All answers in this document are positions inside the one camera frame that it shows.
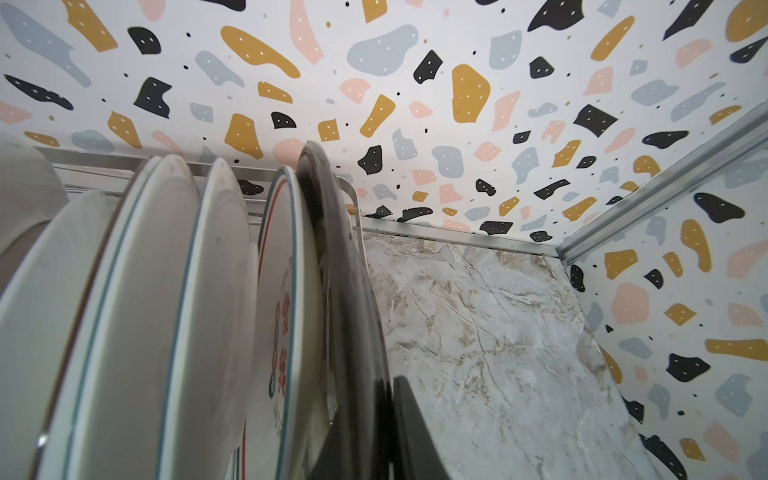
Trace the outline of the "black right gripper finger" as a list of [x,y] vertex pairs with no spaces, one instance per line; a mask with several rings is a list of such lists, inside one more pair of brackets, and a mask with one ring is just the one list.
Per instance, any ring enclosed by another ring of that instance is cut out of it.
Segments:
[[393,380],[396,447],[394,478],[449,480],[416,397],[405,376]]

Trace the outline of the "white watermelon pattern plate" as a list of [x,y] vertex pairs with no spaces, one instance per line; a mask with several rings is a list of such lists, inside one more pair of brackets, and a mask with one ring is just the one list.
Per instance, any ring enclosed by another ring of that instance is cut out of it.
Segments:
[[296,174],[278,170],[258,240],[251,389],[242,479],[307,479],[330,428],[322,284],[309,209]]

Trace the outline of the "black rimmed cream plate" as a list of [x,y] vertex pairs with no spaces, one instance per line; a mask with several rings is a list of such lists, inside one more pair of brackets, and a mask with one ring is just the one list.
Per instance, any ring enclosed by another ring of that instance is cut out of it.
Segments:
[[323,479],[389,476],[389,372],[379,313],[345,201],[322,146],[307,142],[296,171],[327,261],[330,358],[337,413]]

